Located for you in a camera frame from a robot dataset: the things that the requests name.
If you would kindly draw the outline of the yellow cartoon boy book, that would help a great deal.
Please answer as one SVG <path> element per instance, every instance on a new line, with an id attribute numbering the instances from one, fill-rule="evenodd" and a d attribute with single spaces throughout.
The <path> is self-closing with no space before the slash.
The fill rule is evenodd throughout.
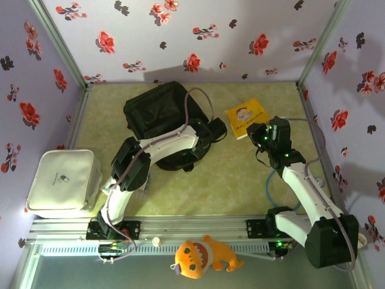
<path id="1" fill-rule="evenodd" d="M 237 140 L 247 136 L 247 128 L 252 123 L 267 123 L 270 120 L 269 114 L 256 98 L 225 111 L 225 114 Z"/>

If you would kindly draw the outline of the black backpack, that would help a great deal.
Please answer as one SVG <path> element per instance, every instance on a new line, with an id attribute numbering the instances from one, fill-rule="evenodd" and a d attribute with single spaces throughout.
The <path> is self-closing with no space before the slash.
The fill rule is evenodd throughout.
<path id="1" fill-rule="evenodd" d="M 158 137 L 185 123 L 185 109 L 189 119 L 209 122 L 208 117 L 192 98 L 184 105 L 186 88 L 176 82 L 161 84 L 126 101 L 123 113 L 137 139 Z"/>

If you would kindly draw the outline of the blue tube stethoscope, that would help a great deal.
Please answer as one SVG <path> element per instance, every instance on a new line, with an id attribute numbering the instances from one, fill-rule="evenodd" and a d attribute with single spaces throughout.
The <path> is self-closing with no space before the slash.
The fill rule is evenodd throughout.
<path id="1" fill-rule="evenodd" d="M 274 208 L 278 208 L 278 207 L 280 206 L 279 204 L 277 204 L 277 203 L 273 200 L 273 198 L 272 198 L 271 195 L 270 195 L 270 182 L 271 182 L 272 177 L 273 177 L 276 173 L 277 173 L 276 170 L 273 170 L 273 171 L 269 174 L 269 176 L 267 177 L 266 183 L 265 183 L 265 195 L 266 195 L 267 199 L 269 200 L 269 202 L 271 203 L 271 205 L 272 205 Z M 324 181 L 322 178 L 316 177 L 315 180 L 316 180 L 317 184 L 318 184 L 321 188 L 323 188 L 323 187 L 325 186 L 325 181 Z"/>

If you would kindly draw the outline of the green circuit board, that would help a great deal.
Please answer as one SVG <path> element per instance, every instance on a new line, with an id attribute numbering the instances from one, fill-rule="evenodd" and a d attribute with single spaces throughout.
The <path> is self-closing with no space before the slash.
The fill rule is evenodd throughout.
<path id="1" fill-rule="evenodd" d="M 127 245 L 101 244 L 97 251 L 99 255 L 120 256 L 127 252 Z"/>
<path id="2" fill-rule="evenodd" d="M 269 249 L 270 251 L 277 251 L 277 250 L 292 250 L 293 243 L 291 241 L 272 241 L 269 242 Z"/>

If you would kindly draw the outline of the orange shark plush toy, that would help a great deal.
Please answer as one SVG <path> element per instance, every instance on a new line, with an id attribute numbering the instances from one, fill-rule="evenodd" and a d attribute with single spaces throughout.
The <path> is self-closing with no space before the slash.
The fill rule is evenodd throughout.
<path id="1" fill-rule="evenodd" d="M 201 240 L 187 240 L 179 246 L 170 269 L 177 275 L 190 279 L 202 278 L 209 268 L 216 271 L 224 269 L 233 272 L 244 265 L 231 247 L 223 242 L 204 235 Z"/>

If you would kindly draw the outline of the white zipped pouch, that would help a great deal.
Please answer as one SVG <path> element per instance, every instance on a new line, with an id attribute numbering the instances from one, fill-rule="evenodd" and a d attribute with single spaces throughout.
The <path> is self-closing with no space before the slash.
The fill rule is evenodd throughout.
<path id="1" fill-rule="evenodd" d="M 26 209 L 46 219 L 85 217 L 94 210 L 101 180 L 101 163 L 92 151 L 47 151 L 40 159 Z"/>

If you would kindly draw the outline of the aluminium side rail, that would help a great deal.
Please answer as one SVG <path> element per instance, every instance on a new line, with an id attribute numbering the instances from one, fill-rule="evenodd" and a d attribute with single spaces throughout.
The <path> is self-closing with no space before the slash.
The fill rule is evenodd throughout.
<path id="1" fill-rule="evenodd" d="M 319 126 L 319 123 L 313 118 L 315 114 L 313 113 L 312 107 L 308 105 L 304 99 L 302 86 L 298 85 L 298 83 L 295 83 L 295 88 L 298 91 L 300 101 L 303 106 L 305 119 L 309 121 L 309 128 L 312 133 L 312 138 L 316 147 L 317 154 L 319 156 L 318 163 L 322 168 L 323 180 L 325 181 L 327 191 L 329 192 L 330 197 L 336 206 L 339 207 L 344 213 L 347 213 L 348 210 L 346 209 L 342 199 L 343 195 L 340 195 L 340 193 L 337 192 L 338 187 L 334 183 L 331 175 L 334 172 L 334 168 L 328 156 L 324 132 Z"/>
<path id="2" fill-rule="evenodd" d="M 83 121 L 84 114 L 85 114 L 85 109 L 86 109 L 87 102 L 88 102 L 88 97 L 91 93 L 92 86 L 93 86 L 92 84 L 86 86 L 85 91 L 83 92 L 83 94 L 79 98 L 78 105 L 76 107 L 76 111 L 75 111 L 75 114 L 74 114 L 74 117 L 72 120 L 69 137 L 68 137 L 67 142 L 66 142 L 66 148 L 68 148 L 68 149 L 76 148 L 76 144 L 78 141 L 78 135 L 79 135 L 79 132 L 81 129 L 82 121 Z"/>

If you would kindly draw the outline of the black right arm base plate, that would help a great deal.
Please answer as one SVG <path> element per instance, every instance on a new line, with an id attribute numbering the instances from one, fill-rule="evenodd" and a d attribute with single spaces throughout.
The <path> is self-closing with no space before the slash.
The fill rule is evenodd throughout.
<path id="1" fill-rule="evenodd" d="M 279 231 L 275 225 L 265 219 L 248 219 L 245 221 L 249 239 L 258 238 L 290 238 L 287 233 Z"/>

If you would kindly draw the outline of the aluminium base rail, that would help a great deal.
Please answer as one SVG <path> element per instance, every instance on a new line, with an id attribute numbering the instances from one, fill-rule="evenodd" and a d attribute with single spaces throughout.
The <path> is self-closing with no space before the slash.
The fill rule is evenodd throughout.
<path id="1" fill-rule="evenodd" d="M 93 241 L 107 243 L 117 240 L 86 240 L 85 235 L 91 219 L 37 219 L 25 240 L 27 244 L 46 242 Z M 277 229 L 287 233 L 290 238 L 258 238 L 249 239 L 245 221 L 248 219 L 265 219 L 275 223 Z M 158 237 L 161 243 L 182 243 L 187 239 L 201 238 L 210 235 L 222 242 L 242 241 L 292 241 L 302 246 L 307 239 L 319 240 L 321 244 L 329 242 L 333 237 L 341 236 L 342 230 L 334 219 L 321 218 L 311 222 L 303 214 L 284 211 L 265 216 L 148 216 L 133 217 L 124 221 L 139 221 L 139 243 L 150 243 Z"/>

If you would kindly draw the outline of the aluminium corner post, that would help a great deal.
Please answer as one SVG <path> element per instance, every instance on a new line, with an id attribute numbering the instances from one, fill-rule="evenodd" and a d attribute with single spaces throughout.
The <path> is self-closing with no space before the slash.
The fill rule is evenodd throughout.
<path id="1" fill-rule="evenodd" d="M 48 12 L 48 9 L 44 5 L 42 0 L 27 0 L 33 9 L 34 13 L 38 17 L 39 21 L 42 23 L 43 28 L 46 30 L 48 36 L 50 37 L 52 43 L 57 49 L 59 55 L 65 62 L 66 66 L 70 70 L 72 76 L 76 82 L 80 85 L 82 90 L 85 92 L 87 90 L 88 84 L 83 79 L 81 71 L 73 58 L 70 50 L 68 49 L 59 29 L 57 28 L 54 20 Z"/>
<path id="2" fill-rule="evenodd" d="M 345 10 L 348 8 L 352 0 L 337 0 L 336 4 L 334 6 L 333 12 L 323 29 L 317 44 L 304 68 L 302 71 L 300 78 L 296 82 L 297 88 L 300 88 L 303 84 L 305 84 L 306 80 L 308 79 L 309 75 L 311 74 L 311 71 L 313 67 L 316 65 L 316 61 L 321 55 L 321 52 L 326 47 L 329 39 L 332 37 L 334 30 L 339 25 L 340 20 L 343 18 L 343 14 L 345 13 Z"/>

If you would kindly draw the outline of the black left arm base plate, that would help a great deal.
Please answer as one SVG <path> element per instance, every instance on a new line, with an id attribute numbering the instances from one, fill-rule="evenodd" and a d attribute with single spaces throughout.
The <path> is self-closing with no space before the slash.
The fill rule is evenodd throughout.
<path id="1" fill-rule="evenodd" d="M 140 226 L 141 222 L 139 221 L 122 221 L 115 225 L 115 227 L 122 231 L 125 235 L 131 237 L 134 241 L 139 240 L 140 236 Z M 86 235 L 86 240 L 125 240 L 126 237 L 119 234 L 112 227 L 107 224 L 100 224 L 96 219 L 91 220 L 88 223 Z"/>

